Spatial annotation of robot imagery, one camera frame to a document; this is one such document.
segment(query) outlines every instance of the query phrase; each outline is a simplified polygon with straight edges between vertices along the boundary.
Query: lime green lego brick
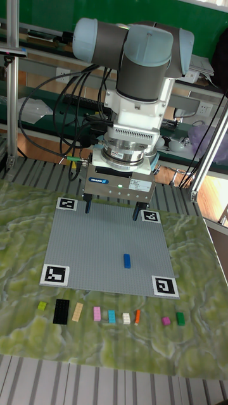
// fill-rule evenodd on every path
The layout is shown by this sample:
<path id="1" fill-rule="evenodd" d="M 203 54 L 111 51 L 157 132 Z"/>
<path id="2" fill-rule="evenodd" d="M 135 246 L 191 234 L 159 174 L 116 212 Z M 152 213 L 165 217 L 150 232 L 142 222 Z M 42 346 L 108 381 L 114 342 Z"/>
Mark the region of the lime green lego brick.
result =
<path id="1" fill-rule="evenodd" d="M 39 305 L 38 305 L 38 309 L 40 309 L 41 311 L 44 311 L 45 308 L 46 308 L 46 305 L 47 305 L 46 302 L 41 301 L 41 302 L 39 303 Z"/>

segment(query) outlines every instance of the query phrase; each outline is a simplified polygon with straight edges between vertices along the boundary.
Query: schunk logo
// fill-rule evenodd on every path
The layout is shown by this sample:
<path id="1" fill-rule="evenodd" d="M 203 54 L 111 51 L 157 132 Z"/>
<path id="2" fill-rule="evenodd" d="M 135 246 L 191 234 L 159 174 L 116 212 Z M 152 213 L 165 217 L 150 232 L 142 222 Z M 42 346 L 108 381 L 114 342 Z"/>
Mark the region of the schunk logo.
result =
<path id="1" fill-rule="evenodd" d="M 89 177 L 90 182 L 95 182 L 95 183 L 102 183 L 102 184 L 108 184 L 109 181 L 105 180 L 103 178 L 94 178 L 94 177 Z"/>

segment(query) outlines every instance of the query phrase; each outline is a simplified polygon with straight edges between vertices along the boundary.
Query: purple bag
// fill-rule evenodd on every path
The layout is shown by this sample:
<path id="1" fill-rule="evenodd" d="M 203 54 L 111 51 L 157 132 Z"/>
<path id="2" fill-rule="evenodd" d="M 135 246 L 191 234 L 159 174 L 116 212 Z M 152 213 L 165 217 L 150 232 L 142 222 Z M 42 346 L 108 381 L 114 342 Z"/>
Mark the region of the purple bag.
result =
<path id="1" fill-rule="evenodd" d="M 198 145 L 199 145 L 201 139 L 203 138 L 207 128 L 208 128 L 208 125 L 197 125 L 197 126 L 192 126 L 189 129 L 188 136 L 189 136 L 191 144 L 193 145 L 194 153 L 196 152 Z M 204 155 L 214 131 L 215 131 L 215 127 L 211 127 L 209 129 L 206 137 L 204 138 L 203 142 L 201 143 L 201 145 L 199 147 L 197 157 L 201 158 Z M 220 165 L 228 165 L 228 133 L 225 134 L 225 136 L 222 140 L 222 143 L 213 159 L 213 162 L 216 162 Z"/>

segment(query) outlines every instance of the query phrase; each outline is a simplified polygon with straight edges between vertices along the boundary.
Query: lego baseplate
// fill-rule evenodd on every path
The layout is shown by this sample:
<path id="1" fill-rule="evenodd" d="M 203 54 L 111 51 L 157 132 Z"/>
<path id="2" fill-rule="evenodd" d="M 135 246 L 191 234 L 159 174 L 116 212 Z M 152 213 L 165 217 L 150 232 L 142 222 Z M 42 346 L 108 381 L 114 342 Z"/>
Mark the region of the lego baseplate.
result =
<path id="1" fill-rule="evenodd" d="M 159 214 L 133 209 L 58 201 L 41 284 L 137 296 L 179 298 Z M 130 268 L 124 267 L 130 255 Z M 69 268 L 66 285 L 66 272 Z"/>

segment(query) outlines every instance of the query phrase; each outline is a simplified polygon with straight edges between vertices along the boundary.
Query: blue lego brick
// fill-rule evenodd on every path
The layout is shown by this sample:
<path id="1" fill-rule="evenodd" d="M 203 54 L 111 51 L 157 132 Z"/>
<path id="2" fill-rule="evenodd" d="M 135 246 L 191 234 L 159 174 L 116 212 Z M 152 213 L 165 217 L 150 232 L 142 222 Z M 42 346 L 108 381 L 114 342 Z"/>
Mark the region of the blue lego brick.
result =
<path id="1" fill-rule="evenodd" d="M 123 255 L 123 260 L 124 260 L 124 267 L 125 268 L 130 268 L 130 254 L 124 254 Z"/>
<path id="2" fill-rule="evenodd" d="M 108 321 L 109 321 L 109 323 L 116 323 L 115 311 L 108 310 Z"/>

